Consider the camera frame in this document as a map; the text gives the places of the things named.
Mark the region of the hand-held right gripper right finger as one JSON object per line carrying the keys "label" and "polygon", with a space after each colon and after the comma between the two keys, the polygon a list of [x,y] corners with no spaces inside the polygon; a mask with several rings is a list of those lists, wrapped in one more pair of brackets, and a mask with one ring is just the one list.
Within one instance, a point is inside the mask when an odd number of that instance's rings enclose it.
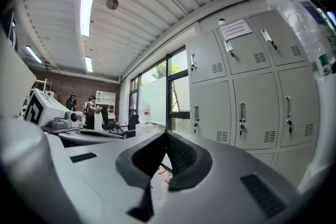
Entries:
{"label": "hand-held right gripper right finger", "polygon": [[168,130],[166,153],[171,162],[173,177],[169,191],[183,191],[196,187],[208,175],[213,160],[205,148]]}

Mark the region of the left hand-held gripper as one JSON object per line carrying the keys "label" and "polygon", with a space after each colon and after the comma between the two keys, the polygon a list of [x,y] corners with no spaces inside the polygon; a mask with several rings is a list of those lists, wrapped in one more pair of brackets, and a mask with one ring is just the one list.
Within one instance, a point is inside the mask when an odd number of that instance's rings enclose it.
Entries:
{"label": "left hand-held gripper", "polygon": [[101,144],[124,139],[119,134],[83,128],[75,111],[70,111],[38,89],[32,91],[24,120],[35,123],[44,132],[59,137],[65,146]]}

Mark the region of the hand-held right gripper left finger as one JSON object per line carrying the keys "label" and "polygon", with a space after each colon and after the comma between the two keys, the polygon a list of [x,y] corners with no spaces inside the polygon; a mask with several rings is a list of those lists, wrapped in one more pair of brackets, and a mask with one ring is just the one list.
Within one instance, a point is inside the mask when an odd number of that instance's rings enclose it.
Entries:
{"label": "hand-held right gripper left finger", "polygon": [[119,154],[115,161],[118,173],[129,186],[144,190],[138,205],[128,215],[147,222],[153,215],[151,179],[166,154],[167,134],[161,131]]}

